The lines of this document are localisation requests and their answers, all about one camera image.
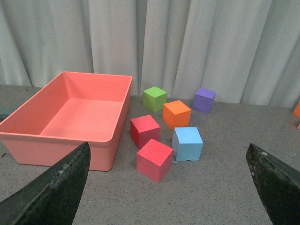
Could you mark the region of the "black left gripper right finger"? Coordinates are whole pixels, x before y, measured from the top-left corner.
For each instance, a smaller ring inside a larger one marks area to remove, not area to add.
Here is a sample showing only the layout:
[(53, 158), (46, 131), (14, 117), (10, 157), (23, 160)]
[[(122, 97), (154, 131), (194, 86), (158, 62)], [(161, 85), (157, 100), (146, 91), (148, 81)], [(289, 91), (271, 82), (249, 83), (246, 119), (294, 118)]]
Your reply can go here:
[(261, 202), (274, 225), (300, 223), (300, 172), (250, 144), (247, 164)]

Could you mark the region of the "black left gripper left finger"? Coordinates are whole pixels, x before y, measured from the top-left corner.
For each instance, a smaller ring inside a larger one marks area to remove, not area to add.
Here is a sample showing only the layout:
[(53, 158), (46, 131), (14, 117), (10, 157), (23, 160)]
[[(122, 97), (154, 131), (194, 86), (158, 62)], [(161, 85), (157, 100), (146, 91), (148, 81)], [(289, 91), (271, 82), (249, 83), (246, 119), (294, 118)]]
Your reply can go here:
[(2, 225), (70, 225), (90, 168), (90, 147), (82, 143), (0, 203)]

